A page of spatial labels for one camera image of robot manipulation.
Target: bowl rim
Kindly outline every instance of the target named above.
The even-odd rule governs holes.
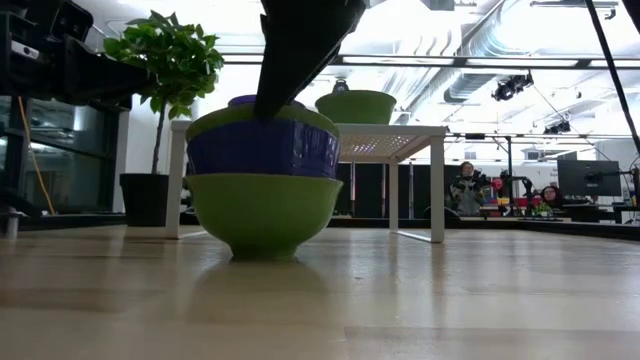
[[[253,106],[254,104],[242,104],[225,107],[200,117],[193,121],[187,128],[187,131],[185,132],[187,142],[216,127],[253,119]],[[331,121],[331,119],[306,108],[285,105],[280,109],[280,111],[278,111],[274,118],[300,121],[320,130],[325,130],[337,138],[340,137],[338,127],[333,123],[333,121]]]
[[[332,178],[327,178],[327,177],[313,177],[313,176],[297,176],[297,175],[282,175],[282,174],[251,174],[251,173],[216,173],[216,174],[200,174],[200,175],[187,175],[185,176],[185,178],[187,179],[187,181],[190,181],[191,179],[196,180],[195,178],[198,178],[196,181],[198,180],[202,180],[203,178],[225,178],[225,177],[245,177],[245,178],[255,178],[257,179],[269,179],[269,180],[275,180],[278,178],[282,178],[282,179],[286,179],[286,180],[305,180],[305,181],[312,181],[312,182],[327,182],[327,183],[334,183],[334,184],[343,184],[343,181],[340,181],[338,179],[332,179]]]
[[[323,95],[321,97],[319,97],[316,102],[314,103],[314,105],[316,106],[316,108],[318,107],[318,103],[319,102],[324,102],[328,99],[340,99],[340,98],[348,98],[349,95],[364,95],[364,94],[371,94],[371,95],[376,95],[382,98],[387,98],[389,100],[393,101],[393,105],[395,106],[398,103],[398,99],[396,99],[395,97],[393,97],[392,95],[389,95],[385,92],[382,91],[374,91],[374,90],[349,90],[349,91],[343,91],[343,92],[339,92],[339,93],[330,93],[330,94],[326,94]]]

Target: wooden table surface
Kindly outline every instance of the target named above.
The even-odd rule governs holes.
[[[0,241],[7,360],[640,358],[640,247],[519,231],[328,229],[297,262],[121,227]]]

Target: green leaves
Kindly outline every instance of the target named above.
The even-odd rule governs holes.
[[[104,41],[105,53],[157,75],[158,84],[143,91],[141,104],[151,100],[151,110],[158,113],[165,100],[170,120],[191,117],[191,105],[215,90],[217,71],[224,65],[214,48],[219,38],[206,35],[202,25],[181,25],[176,13],[165,17],[151,11],[149,18],[127,25],[122,39]]]

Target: black plant pot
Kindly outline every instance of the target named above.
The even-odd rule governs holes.
[[[165,225],[169,175],[121,174],[120,187],[128,226]]]

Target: stacked bowls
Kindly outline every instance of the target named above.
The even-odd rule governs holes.
[[[187,130],[187,177],[200,224],[234,258],[290,259],[326,227],[342,187],[338,129],[299,103],[274,119],[253,116],[254,96]]]

